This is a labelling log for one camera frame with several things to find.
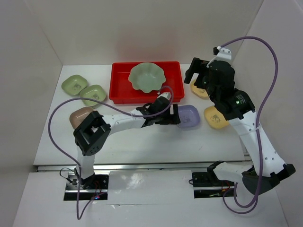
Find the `purple square plate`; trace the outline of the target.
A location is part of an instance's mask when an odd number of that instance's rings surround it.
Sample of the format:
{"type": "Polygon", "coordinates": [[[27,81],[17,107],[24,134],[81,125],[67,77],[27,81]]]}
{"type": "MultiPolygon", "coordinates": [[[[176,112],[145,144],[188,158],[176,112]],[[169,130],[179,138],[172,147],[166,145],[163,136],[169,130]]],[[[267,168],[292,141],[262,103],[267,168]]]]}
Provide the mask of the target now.
{"type": "Polygon", "coordinates": [[[180,105],[178,107],[180,123],[179,128],[192,128],[200,124],[201,118],[198,110],[193,105],[180,105]]]}

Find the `large green scalloped bowl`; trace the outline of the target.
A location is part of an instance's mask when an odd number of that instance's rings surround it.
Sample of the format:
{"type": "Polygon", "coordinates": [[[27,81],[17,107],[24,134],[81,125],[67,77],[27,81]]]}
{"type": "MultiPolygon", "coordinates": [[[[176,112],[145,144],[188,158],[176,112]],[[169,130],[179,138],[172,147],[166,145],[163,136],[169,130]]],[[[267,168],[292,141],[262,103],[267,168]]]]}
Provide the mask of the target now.
{"type": "Polygon", "coordinates": [[[144,93],[160,90],[166,82],[164,70],[151,62],[143,62],[134,66],[129,74],[128,81],[132,88],[144,93]]]}

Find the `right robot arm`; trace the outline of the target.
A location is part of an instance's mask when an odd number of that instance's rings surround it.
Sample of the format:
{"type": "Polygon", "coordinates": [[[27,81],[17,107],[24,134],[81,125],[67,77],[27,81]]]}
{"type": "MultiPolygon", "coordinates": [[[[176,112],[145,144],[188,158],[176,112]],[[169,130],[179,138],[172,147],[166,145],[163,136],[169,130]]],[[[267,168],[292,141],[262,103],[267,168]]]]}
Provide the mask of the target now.
{"type": "Polygon", "coordinates": [[[251,165],[217,161],[207,168],[207,181],[218,185],[221,181],[243,183],[252,194],[261,195],[295,173],[273,148],[263,130],[255,106],[249,95],[235,88],[234,68],[226,61],[204,61],[194,58],[185,73],[184,82],[191,82],[194,74],[197,88],[205,89],[210,100],[235,129],[252,160],[251,165]]]}

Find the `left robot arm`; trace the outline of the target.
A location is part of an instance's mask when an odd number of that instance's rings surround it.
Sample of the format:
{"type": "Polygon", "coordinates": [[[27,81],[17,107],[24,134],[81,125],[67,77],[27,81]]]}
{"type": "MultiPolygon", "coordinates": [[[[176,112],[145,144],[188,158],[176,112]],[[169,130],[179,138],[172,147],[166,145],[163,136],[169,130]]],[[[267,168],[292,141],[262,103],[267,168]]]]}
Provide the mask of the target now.
{"type": "Polygon", "coordinates": [[[87,189],[95,180],[95,155],[102,149],[107,138],[130,129],[140,129],[154,124],[177,125],[180,123],[178,105],[170,112],[170,100],[160,95],[155,102],[137,107],[126,114],[101,115],[92,111],[74,130],[75,144],[78,149],[75,174],[77,184],[87,189]]]}

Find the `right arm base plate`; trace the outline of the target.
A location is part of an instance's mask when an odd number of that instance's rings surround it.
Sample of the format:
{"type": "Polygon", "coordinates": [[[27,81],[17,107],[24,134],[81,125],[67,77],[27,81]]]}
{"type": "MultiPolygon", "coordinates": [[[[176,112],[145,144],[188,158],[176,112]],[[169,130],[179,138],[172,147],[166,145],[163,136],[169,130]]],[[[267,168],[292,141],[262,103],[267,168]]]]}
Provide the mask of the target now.
{"type": "Polygon", "coordinates": [[[225,193],[227,197],[233,196],[233,182],[211,179],[207,172],[193,172],[188,183],[193,186],[195,199],[220,198],[225,193]]]}

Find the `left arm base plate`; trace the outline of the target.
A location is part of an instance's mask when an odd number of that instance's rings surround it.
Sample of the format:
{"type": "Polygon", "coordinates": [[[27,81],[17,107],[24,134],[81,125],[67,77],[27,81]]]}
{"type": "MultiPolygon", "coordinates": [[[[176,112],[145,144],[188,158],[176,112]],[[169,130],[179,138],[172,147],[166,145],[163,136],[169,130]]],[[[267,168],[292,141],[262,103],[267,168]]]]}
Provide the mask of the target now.
{"type": "MultiPolygon", "coordinates": [[[[79,181],[75,174],[69,174],[64,192],[64,201],[76,201],[79,181]]],[[[107,200],[109,174],[95,174],[94,179],[87,185],[80,186],[79,200],[107,200]]]]}

